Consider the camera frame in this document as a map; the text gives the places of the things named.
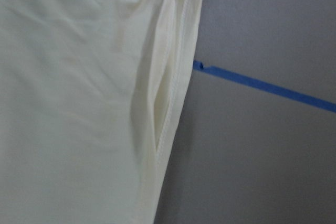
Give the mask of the beige long-sleeve printed shirt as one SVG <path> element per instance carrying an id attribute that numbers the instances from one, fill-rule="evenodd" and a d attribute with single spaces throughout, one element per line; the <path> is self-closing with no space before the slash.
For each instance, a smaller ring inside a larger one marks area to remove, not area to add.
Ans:
<path id="1" fill-rule="evenodd" d="M 1 223 L 153 223 L 202 0 L 1 0 Z"/>

